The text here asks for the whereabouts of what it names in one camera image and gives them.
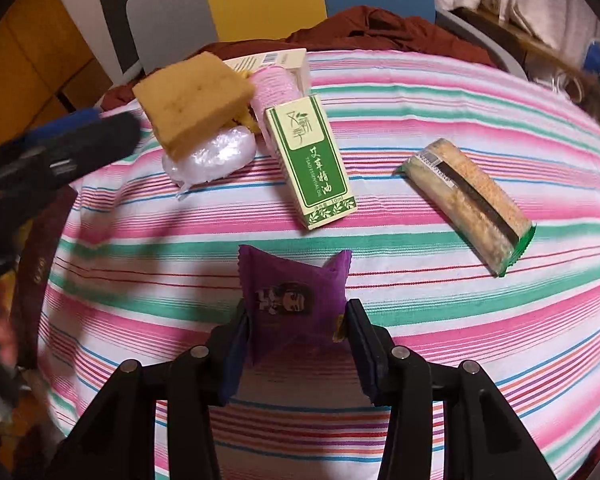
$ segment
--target wrapped food package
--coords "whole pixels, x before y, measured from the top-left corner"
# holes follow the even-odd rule
[[[244,168],[256,156],[256,139],[248,128],[223,128],[211,140],[200,144],[179,162],[162,154],[162,168],[180,186],[176,198],[181,200],[196,184],[224,178]]]
[[[533,238],[536,228],[516,203],[448,140],[432,142],[402,169],[497,276],[504,276]]]
[[[251,323],[249,361],[256,365],[297,339],[316,348],[332,344],[347,303],[350,263],[351,251],[316,267],[241,245],[238,272]]]

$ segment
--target barcode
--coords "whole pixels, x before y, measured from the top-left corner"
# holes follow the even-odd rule
[[[431,153],[429,150],[422,150],[418,153],[418,156],[423,159],[424,162],[428,162],[433,167],[440,164],[440,159],[435,153]]]
[[[267,63],[275,63],[277,57],[278,57],[277,52],[269,52],[262,60],[262,64],[266,65]]]
[[[454,184],[454,182],[448,176],[446,176],[444,173],[442,173],[442,171],[438,169],[438,165],[440,164],[440,162],[442,162],[442,160],[435,153],[428,152],[427,150],[422,150],[421,152],[416,153],[415,156],[416,158],[419,158],[425,166],[427,166],[431,171],[433,171],[433,173],[439,176],[442,182],[447,184],[449,187],[456,186],[456,184]]]

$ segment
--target cartoon face print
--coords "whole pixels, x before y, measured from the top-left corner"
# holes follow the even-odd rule
[[[302,312],[304,310],[304,295],[301,292],[285,292],[282,296],[282,306],[287,312]]]
[[[314,303],[314,293],[304,283],[281,283],[256,292],[258,310],[269,314],[308,314]]]

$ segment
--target striped tablecloth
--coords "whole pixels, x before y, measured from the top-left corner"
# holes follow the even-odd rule
[[[226,322],[240,298],[237,246],[321,264],[353,251],[347,297],[430,361],[475,359],[559,479],[600,438],[600,127],[503,72],[398,52],[309,55],[359,211],[316,232],[296,221],[277,163],[182,202],[144,119],[137,154],[87,176],[46,290],[40,369],[68,432],[116,366],[168,360]],[[504,278],[394,169],[446,137],[538,224]],[[375,479],[389,413],[364,397],[345,346],[295,346],[245,370],[212,423],[224,478]],[[442,478],[442,406],[432,478]],[[168,475],[158,405],[157,477]]]

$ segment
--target sponge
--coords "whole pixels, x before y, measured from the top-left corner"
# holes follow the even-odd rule
[[[219,57],[203,52],[154,72],[133,91],[158,142],[178,161],[239,115],[255,88]]]

